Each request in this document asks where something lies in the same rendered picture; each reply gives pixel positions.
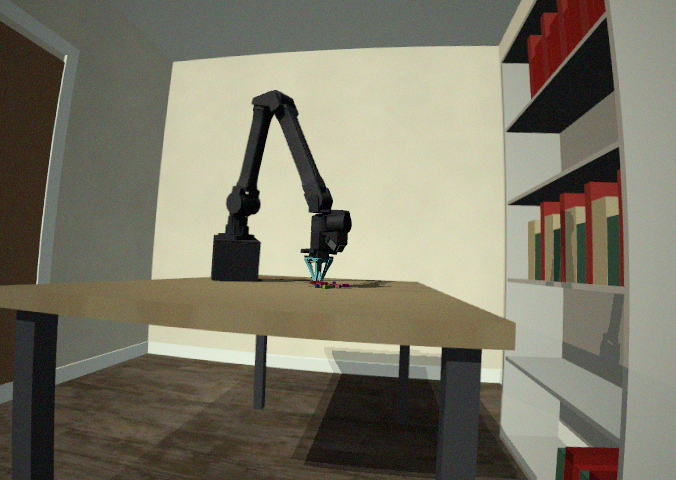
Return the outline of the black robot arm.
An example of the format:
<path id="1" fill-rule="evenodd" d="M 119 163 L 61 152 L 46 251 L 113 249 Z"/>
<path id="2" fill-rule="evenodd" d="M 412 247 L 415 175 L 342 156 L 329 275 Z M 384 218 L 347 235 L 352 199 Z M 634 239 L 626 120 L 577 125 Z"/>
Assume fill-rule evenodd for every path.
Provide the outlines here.
<path id="1" fill-rule="evenodd" d="M 311 248 L 343 252 L 352 227 L 350 212 L 331 210 L 333 198 L 317 169 L 299 124 L 299 113 L 294 100 L 278 90 L 273 90 L 254 97 L 252 105 L 253 119 L 241 174 L 226 200 L 229 211 L 226 233 L 218 233 L 218 238 L 254 239 L 254 235 L 249 234 L 248 217 L 260 210 L 257 181 L 270 123 L 275 114 L 300 175 L 309 213 L 320 213 L 311 218 L 311 232 L 323 233 L 312 233 Z M 245 194 L 246 192 L 249 194 Z"/>

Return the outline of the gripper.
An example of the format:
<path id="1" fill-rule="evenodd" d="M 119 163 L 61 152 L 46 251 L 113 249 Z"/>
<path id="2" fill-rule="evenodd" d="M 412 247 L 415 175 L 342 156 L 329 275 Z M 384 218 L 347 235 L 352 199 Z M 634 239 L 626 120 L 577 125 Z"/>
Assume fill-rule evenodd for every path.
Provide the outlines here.
<path id="1" fill-rule="evenodd" d="M 312 280 L 317 281 L 317 278 L 319 278 L 319 281 L 323 281 L 326 272 L 328 271 L 329 267 L 333 262 L 333 257 L 329 256 L 329 254 L 337 255 L 337 252 L 333 250 L 311 248 L 312 233 L 315 232 L 323 233 L 323 231 L 312 231 L 310 240 L 310 249 L 301 249 L 301 253 L 309 253 L 309 256 L 304 256 L 304 260 L 311 273 Z M 315 275 L 312 267 L 312 262 L 315 262 Z M 323 273 L 321 275 L 322 263 L 326 264 Z"/>

